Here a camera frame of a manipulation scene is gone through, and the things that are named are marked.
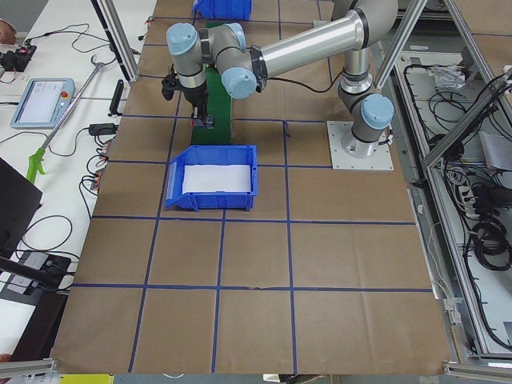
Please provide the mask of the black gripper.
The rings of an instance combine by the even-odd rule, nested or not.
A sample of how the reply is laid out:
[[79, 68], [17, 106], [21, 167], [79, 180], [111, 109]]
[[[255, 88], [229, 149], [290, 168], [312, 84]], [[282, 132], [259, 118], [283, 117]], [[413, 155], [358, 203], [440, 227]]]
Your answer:
[[204, 69], [194, 75], [184, 75], [171, 68], [167, 76], [162, 80], [162, 96], [170, 101], [176, 91], [183, 92], [185, 99], [194, 106], [193, 119], [200, 119], [202, 124], [208, 121], [208, 89], [206, 82], [206, 72]]

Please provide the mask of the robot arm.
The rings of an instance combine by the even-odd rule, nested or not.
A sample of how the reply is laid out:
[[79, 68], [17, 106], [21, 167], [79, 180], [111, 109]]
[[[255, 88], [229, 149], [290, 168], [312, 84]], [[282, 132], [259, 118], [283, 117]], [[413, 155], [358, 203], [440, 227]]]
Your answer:
[[229, 96], [245, 99], [280, 74], [342, 53], [338, 96], [354, 120], [342, 148], [354, 158], [369, 158], [394, 116], [392, 102], [373, 85], [370, 47], [390, 30], [397, 12], [396, 1], [336, 1], [328, 23], [264, 47], [247, 46], [238, 23], [200, 30], [172, 25], [166, 40], [174, 64], [162, 80], [162, 95], [171, 100], [175, 91], [183, 92], [192, 118], [204, 127], [210, 124], [206, 66], [216, 66]]

